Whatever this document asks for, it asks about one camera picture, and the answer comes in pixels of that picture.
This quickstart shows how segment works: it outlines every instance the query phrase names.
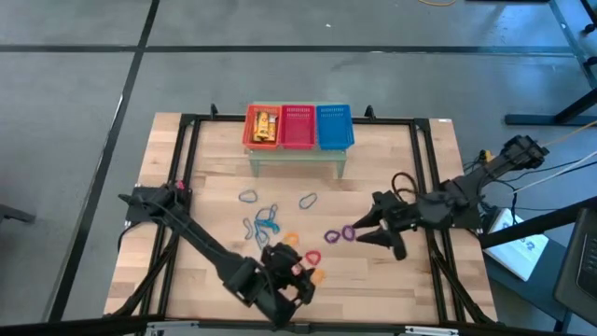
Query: purple rubber band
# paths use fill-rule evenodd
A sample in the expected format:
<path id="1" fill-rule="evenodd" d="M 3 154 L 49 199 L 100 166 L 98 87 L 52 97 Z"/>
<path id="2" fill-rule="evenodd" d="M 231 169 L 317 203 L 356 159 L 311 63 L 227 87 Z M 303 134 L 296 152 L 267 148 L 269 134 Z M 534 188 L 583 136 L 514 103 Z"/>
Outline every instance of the purple rubber band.
<path id="1" fill-rule="evenodd" d="M 344 237 L 344 239 L 351 242 L 354 240 L 354 236 L 354 229 L 351 225 L 344 225 L 344 227 L 342 227 L 342 237 Z"/>
<path id="2" fill-rule="evenodd" d="M 330 231 L 326 232 L 326 234 L 324 234 L 324 239 L 329 244 L 337 243 L 338 240 L 340 239 L 340 237 L 341 237 L 341 234 L 336 230 L 330 230 Z"/>

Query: gray floor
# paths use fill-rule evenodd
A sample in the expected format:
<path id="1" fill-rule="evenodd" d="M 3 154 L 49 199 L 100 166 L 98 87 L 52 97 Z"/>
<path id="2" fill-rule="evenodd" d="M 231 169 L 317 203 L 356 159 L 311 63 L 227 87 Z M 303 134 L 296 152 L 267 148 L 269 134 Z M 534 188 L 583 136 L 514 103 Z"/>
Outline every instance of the gray floor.
<path id="1" fill-rule="evenodd" d="M 148 0 L 0 3 L 0 44 L 136 45 Z M 559 1 L 576 34 L 581 5 Z M 578 35 L 597 55 L 597 33 Z M 149 45 L 567 46 L 548 5 L 458 0 L 162 0 Z M 0 203 L 37 214 L 33 225 L 0 226 L 0 324 L 43 318 L 131 64 L 130 53 L 0 53 Z M 342 101 L 355 114 L 454 119 L 463 161 L 498 151 L 517 133 L 549 140 L 571 131 L 507 127 L 506 113 L 555 113 L 590 89 L 564 55 L 406 53 L 151 53 L 141 64 L 65 318 L 101 315 L 125 207 L 155 112 L 241 113 L 255 101 Z M 546 166 L 594 150 L 588 130 L 550 148 Z M 559 207 L 594 195 L 594 169 L 521 194 L 519 206 Z M 533 181 L 535 176 L 520 182 Z M 508 205 L 507 190 L 487 189 Z M 522 217 L 536 212 L 520 210 Z M 548 235 L 567 245 L 571 228 Z M 492 284 L 500 320 L 551 329 L 553 320 Z M 575 317 L 571 332 L 597 332 Z"/>

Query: wooden table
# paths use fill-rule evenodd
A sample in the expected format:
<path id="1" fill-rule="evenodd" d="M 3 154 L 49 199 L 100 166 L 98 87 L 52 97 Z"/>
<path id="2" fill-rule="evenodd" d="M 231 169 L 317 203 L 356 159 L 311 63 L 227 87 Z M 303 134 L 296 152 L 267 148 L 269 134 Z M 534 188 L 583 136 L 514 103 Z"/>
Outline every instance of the wooden table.
<path id="1" fill-rule="evenodd" d="M 138 182 L 159 186 L 166 181 L 180 114 L 158 113 L 147 142 Z M 444 180 L 462 171 L 451 120 L 430 120 L 437 167 Z M 294 321 L 437 323 L 429 259 L 423 230 L 403 233 L 408 257 L 394 260 L 391 251 L 360 243 L 340 241 L 327 244 L 324 233 L 352 224 L 371 206 L 371 193 L 390 188 L 390 179 L 399 171 L 415 175 L 409 129 L 400 125 L 355 125 L 355 144 L 348 150 L 343 179 L 335 178 L 333 163 L 267 163 L 258 178 L 252 177 L 247 154 L 241 144 L 241 122 L 201 123 L 198 151 L 191 187 L 194 189 L 192 216 L 224 247 L 258 259 L 255 240 L 245 241 L 243 218 L 255 217 L 257 210 L 277 203 L 276 222 L 281 233 L 271 236 L 277 243 L 286 232 L 299 234 L 300 254 L 319 250 L 319 268 L 327 279 L 315 291 L 311 304 L 298 309 Z M 190 137 L 187 130 L 186 140 Z M 422 148 L 427 189 L 431 177 Z M 178 176 L 182 176 L 181 163 Z M 257 203 L 241 203 L 238 195 L 255 189 Z M 316 192 L 317 202 L 308 210 L 299 209 L 299 199 Z M 144 223 L 122 241 L 105 312 L 115 311 L 132 294 L 146 274 L 156 225 Z M 484 313 L 496 318 L 489 281 L 479 243 L 464 230 L 451 230 L 459 277 Z M 150 312 L 156 312 L 161 280 L 157 281 Z M 451 293 L 444 279 L 444 293 L 453 318 Z M 168 317 L 265 320 L 256 307 L 247 309 L 222 287 L 215 268 L 185 240 L 176 259 Z"/>

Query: plastic basket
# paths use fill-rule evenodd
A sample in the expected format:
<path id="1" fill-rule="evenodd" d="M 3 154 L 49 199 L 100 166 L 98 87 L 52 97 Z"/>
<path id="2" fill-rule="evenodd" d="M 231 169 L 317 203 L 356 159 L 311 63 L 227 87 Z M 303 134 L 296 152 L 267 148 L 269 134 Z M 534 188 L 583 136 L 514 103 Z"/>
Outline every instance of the plastic basket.
<path id="1" fill-rule="evenodd" d="M 344 150 L 354 144 L 353 118 L 348 105 L 317 106 L 317 141 L 323 150 Z"/>
<path id="2" fill-rule="evenodd" d="M 273 143 L 261 143 L 253 141 L 253 124 L 257 112 L 266 112 L 278 116 L 276 118 L 276 140 Z M 249 149 L 268 149 L 275 150 L 280 143 L 280 129 L 282 129 L 282 107 L 275 105 L 249 105 L 246 110 L 246 117 L 244 119 L 243 144 Z"/>
<path id="3" fill-rule="evenodd" d="M 315 145 L 315 106 L 283 105 L 280 144 L 287 149 L 311 149 Z"/>

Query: yellow package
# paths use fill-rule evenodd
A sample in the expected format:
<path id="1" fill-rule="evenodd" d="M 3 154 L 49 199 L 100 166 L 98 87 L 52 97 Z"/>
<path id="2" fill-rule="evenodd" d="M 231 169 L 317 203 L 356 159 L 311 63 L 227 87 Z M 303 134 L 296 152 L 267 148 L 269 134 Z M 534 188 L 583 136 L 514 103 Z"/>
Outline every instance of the yellow package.
<path id="1" fill-rule="evenodd" d="M 255 121 L 253 121 L 253 141 L 261 142 L 261 138 L 257 136 L 257 121 L 259 120 L 259 116 L 255 116 Z"/>
<path id="2" fill-rule="evenodd" d="M 276 141 L 276 116 L 270 115 L 270 123 L 268 125 L 268 137 L 266 141 Z"/>
<path id="3" fill-rule="evenodd" d="M 257 114 L 257 136 L 265 139 L 268 137 L 268 114 L 266 112 L 259 112 Z"/>

